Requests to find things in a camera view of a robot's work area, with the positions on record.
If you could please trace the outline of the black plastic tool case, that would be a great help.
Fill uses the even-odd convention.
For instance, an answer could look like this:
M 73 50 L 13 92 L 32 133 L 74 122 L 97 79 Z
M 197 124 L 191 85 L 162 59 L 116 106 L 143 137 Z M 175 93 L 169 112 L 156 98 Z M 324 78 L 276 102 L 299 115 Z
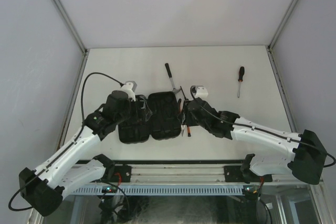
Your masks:
M 119 140 L 124 144 L 175 138 L 181 133 L 179 104 L 172 91 L 136 95 L 131 116 L 118 125 Z

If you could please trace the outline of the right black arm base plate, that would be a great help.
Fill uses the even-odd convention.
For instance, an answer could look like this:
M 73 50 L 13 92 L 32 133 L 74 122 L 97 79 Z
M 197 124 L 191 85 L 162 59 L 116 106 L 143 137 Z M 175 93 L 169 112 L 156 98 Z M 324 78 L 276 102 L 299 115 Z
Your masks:
M 227 183 L 261 183 L 262 177 L 256 175 L 249 169 L 241 169 L 239 165 L 224 166 L 225 182 Z

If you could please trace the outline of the orange handled needle-nose pliers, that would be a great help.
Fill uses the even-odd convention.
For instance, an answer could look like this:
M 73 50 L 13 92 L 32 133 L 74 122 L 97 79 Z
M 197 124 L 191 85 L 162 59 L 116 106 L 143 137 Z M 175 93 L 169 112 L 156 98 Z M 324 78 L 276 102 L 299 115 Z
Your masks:
M 183 112 L 183 105 L 182 105 L 182 99 L 179 98 L 178 99 L 178 107 L 179 107 L 179 116 L 178 116 L 178 119 L 181 123 L 181 136 L 184 135 L 184 130 L 185 130 L 185 125 L 184 125 L 184 112 Z

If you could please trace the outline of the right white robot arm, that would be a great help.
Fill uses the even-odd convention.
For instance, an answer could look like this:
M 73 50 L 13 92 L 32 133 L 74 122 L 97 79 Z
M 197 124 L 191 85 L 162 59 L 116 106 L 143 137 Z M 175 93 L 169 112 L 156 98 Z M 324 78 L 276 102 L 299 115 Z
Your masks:
M 266 175 L 292 174 L 301 182 L 320 182 L 327 151 L 315 132 L 277 131 L 245 119 L 229 111 L 216 111 L 206 101 L 195 98 L 186 104 L 189 126 L 200 126 L 217 138 L 260 144 L 278 151 L 278 155 L 247 154 L 241 175 L 252 182 Z

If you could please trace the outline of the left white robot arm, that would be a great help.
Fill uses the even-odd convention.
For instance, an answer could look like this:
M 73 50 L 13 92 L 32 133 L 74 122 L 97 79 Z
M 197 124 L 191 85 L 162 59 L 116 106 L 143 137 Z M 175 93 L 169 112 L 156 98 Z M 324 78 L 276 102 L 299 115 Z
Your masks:
M 121 90 L 109 94 L 106 102 L 85 118 L 79 131 L 53 156 L 33 170 L 24 168 L 19 173 L 21 196 L 46 217 L 81 186 L 95 180 L 113 180 L 115 162 L 103 154 L 94 156 L 80 168 L 74 165 L 119 124 L 131 119 L 136 109 L 140 110 L 141 119 L 148 118 L 150 109 L 145 96 L 130 97 Z

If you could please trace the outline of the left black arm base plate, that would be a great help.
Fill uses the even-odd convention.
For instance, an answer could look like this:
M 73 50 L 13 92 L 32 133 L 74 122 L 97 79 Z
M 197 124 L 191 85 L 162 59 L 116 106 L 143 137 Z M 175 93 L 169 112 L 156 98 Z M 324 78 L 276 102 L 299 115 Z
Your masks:
M 101 180 L 110 183 L 129 183 L 132 167 L 129 165 L 116 165 L 107 168 Z

